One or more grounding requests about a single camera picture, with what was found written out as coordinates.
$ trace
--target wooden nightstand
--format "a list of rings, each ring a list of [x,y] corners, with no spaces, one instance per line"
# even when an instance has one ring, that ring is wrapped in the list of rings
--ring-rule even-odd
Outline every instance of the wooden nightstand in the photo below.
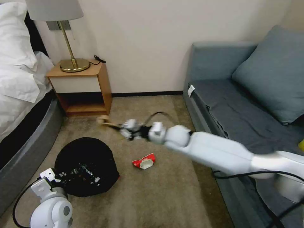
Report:
[[[68,117],[110,113],[112,93],[104,63],[91,64],[90,68],[76,73],[63,72],[59,65],[47,73],[47,78]]]

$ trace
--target sofa armrest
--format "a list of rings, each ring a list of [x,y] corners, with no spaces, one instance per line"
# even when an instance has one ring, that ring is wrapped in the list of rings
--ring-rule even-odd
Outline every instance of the sofa armrest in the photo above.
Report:
[[[193,43],[185,89],[189,81],[230,78],[256,47],[254,43],[242,41]]]

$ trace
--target black bag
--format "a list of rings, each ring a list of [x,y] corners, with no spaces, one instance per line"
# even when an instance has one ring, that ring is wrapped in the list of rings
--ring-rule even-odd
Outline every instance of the black bag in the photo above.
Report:
[[[96,138],[68,143],[58,154],[54,169],[61,180],[59,186],[78,197],[106,192],[119,178],[112,151]]]

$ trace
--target gray sofa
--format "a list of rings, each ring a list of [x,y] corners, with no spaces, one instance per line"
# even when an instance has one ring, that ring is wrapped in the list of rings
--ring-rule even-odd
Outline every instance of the gray sofa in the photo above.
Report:
[[[238,141],[257,154],[285,150],[303,155],[297,146],[304,139],[303,116],[283,126],[231,79],[256,46],[249,42],[192,45],[183,96],[195,129]],[[195,87],[191,97],[187,94],[190,85]],[[242,177],[217,182],[236,228],[266,227],[274,214],[292,205],[275,190],[273,179]],[[277,227],[300,228],[301,217],[302,208],[298,208],[281,224],[277,221]]]

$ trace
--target red snack bag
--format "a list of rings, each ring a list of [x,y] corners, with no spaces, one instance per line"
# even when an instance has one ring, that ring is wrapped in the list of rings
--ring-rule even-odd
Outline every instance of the red snack bag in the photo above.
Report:
[[[149,155],[143,157],[140,160],[132,161],[132,163],[137,168],[147,169],[155,163],[155,156],[152,153],[152,154],[149,154]]]

